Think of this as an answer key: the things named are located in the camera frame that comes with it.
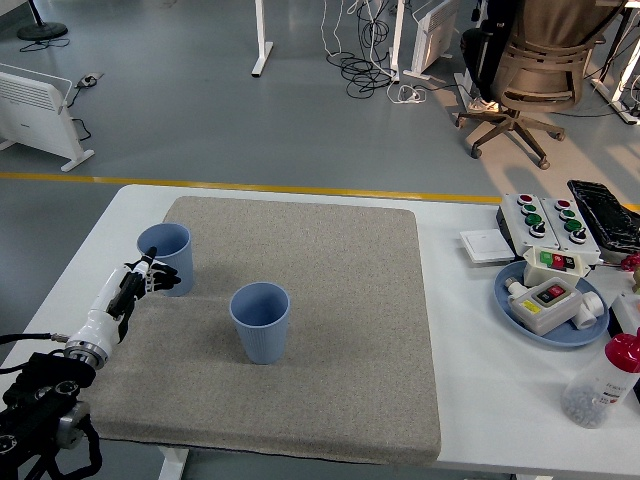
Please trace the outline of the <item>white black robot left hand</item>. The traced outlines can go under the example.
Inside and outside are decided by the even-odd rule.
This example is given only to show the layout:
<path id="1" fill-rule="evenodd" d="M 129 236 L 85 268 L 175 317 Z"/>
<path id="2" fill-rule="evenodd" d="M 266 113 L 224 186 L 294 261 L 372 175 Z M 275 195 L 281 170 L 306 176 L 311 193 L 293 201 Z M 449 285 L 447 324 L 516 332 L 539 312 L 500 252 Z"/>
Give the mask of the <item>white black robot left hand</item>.
<path id="1" fill-rule="evenodd" d="M 147 293 L 170 290 L 181 283 L 178 270 L 155 259 L 152 247 L 142 257 L 116 268 L 91 305 L 84 326 L 66 343 L 70 351 L 101 351 L 107 357 L 128 329 L 135 303 Z"/>

